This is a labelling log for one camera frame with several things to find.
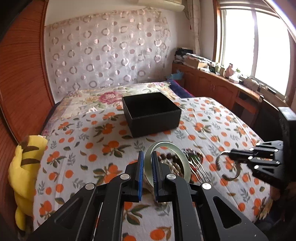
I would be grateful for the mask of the black square jewelry box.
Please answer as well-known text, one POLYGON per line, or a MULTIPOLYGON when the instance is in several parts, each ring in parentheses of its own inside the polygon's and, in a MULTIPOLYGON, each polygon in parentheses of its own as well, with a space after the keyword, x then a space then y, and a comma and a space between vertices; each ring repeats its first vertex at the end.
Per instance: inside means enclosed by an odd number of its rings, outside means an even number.
POLYGON ((161 92, 122 98, 125 119, 133 138, 175 129, 181 109, 161 92))

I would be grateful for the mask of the wooden side cabinet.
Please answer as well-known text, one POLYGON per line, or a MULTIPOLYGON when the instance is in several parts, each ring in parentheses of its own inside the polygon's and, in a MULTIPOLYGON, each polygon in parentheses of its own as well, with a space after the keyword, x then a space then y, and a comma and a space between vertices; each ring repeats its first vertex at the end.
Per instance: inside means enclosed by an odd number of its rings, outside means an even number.
POLYGON ((173 63, 171 72, 177 71, 184 73, 181 83, 193 96, 215 99, 249 126, 254 126, 260 109, 260 96, 257 93, 217 74, 173 63))

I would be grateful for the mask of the pink figurine on sill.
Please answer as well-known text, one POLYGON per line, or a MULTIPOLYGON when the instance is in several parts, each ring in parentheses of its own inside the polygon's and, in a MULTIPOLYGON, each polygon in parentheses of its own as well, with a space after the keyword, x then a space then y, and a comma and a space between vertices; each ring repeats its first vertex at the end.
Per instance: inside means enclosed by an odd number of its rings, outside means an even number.
POLYGON ((225 70, 225 77, 229 78, 233 74, 234 74, 233 64, 230 63, 229 66, 227 67, 227 69, 225 70))

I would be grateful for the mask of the yellow plush toy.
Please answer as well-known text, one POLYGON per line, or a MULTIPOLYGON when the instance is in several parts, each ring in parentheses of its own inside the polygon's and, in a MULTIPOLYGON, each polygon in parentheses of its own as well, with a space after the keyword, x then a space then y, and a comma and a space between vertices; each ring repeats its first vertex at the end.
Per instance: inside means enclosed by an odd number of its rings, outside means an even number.
POLYGON ((35 184, 47 143, 48 140, 41 135, 25 137, 17 145, 9 166, 8 181, 17 205, 15 221, 22 232, 26 229, 26 217, 33 216, 35 184))

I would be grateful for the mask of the dark blue blanket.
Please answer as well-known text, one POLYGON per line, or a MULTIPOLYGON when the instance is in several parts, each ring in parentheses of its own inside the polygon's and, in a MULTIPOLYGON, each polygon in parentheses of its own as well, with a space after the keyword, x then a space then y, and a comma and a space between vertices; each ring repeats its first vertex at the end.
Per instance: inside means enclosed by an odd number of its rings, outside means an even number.
POLYGON ((194 97, 191 93, 185 90, 181 85, 179 85, 175 80, 167 80, 170 89, 180 98, 192 98, 194 97))

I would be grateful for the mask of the floral quilt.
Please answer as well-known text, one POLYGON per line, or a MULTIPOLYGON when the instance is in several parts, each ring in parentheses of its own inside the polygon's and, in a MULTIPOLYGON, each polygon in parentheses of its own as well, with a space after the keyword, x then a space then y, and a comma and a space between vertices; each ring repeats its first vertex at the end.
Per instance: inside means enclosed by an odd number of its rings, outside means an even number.
POLYGON ((117 87, 103 87, 99 89, 84 89, 69 92, 58 102, 48 115, 42 135, 49 138, 54 125, 59 120, 67 120, 77 115, 84 115, 91 111, 116 109, 123 111, 122 98, 124 96, 161 92, 170 100, 180 99, 173 92, 168 82, 148 82, 117 87))

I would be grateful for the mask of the teal cloth item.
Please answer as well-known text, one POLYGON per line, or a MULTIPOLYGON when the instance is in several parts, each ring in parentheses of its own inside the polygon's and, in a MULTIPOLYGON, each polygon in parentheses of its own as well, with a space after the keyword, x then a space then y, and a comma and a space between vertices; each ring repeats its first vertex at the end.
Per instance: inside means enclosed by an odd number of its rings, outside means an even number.
POLYGON ((177 80, 182 80, 183 75, 184 75, 184 72, 180 72, 179 70, 177 70, 176 73, 172 73, 171 75, 169 75, 169 76, 167 77, 167 79, 168 79, 168 80, 175 80, 175 81, 177 81, 177 80))

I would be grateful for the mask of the stack of papers and books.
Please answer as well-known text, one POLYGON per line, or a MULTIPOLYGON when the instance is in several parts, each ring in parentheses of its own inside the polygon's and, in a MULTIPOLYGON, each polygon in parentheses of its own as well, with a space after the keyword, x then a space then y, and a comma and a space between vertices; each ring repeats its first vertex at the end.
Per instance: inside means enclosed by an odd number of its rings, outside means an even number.
POLYGON ((173 63, 182 64, 194 69, 206 69, 215 67, 215 62, 201 57, 193 53, 193 50, 183 47, 178 47, 175 51, 175 59, 173 63))

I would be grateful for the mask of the white air conditioner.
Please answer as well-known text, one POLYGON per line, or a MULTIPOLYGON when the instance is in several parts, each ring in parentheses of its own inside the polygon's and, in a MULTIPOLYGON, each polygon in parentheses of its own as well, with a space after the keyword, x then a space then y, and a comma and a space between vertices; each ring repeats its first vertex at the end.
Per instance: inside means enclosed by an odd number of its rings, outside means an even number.
POLYGON ((147 6, 151 8, 165 9, 169 11, 183 11, 185 6, 182 1, 165 1, 165 0, 130 0, 132 4, 147 6))

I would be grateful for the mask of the circle pattern sheer curtain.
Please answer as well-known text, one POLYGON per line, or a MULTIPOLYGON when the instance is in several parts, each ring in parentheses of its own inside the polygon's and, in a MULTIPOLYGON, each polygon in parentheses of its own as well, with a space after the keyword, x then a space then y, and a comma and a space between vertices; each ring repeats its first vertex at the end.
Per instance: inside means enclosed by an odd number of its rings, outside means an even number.
POLYGON ((79 16, 45 27, 48 80, 55 101, 83 89, 159 81, 171 32, 161 11, 79 16))

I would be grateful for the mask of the window with white frame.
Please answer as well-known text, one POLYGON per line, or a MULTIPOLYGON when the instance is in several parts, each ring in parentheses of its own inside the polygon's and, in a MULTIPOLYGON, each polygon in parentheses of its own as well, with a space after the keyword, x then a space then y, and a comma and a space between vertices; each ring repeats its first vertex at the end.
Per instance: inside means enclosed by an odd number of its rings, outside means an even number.
POLYGON ((295 95, 295 28, 273 1, 215 1, 219 61, 290 105, 295 95))

